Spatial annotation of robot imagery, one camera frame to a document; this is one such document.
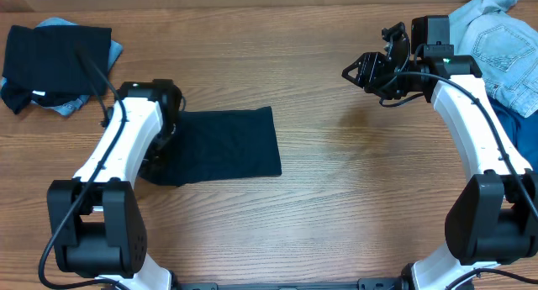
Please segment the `black t-shirt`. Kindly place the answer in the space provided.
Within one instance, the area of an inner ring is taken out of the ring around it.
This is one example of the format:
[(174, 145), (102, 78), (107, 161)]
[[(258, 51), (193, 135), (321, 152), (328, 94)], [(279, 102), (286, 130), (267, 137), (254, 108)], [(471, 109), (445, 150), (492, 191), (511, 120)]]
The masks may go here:
[(161, 161), (140, 171), (159, 186), (278, 177), (282, 164), (272, 109), (180, 112)]

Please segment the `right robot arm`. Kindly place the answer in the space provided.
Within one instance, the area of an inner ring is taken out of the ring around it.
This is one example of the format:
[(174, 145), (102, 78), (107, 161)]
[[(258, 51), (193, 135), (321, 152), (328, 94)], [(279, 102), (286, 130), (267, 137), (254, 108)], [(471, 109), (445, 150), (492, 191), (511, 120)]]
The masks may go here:
[(360, 289), (470, 289), (537, 252), (537, 175), (514, 148), (488, 101), (473, 57), (457, 55), (445, 15), (382, 30), (383, 52), (366, 52), (342, 76), (385, 108), (424, 98), (443, 118), (467, 184), (445, 220), (444, 243), (399, 277), (362, 278)]

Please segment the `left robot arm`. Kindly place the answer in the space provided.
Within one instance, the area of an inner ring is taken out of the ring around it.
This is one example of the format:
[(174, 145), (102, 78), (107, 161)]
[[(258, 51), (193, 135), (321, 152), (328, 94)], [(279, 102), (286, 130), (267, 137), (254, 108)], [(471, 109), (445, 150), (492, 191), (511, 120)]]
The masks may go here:
[(134, 194), (140, 169), (151, 170), (176, 131), (182, 101), (168, 79), (125, 82), (115, 93), (109, 124), (86, 163), (47, 192), (53, 233), (46, 252), (62, 272), (114, 289), (177, 289), (174, 273), (148, 252)]

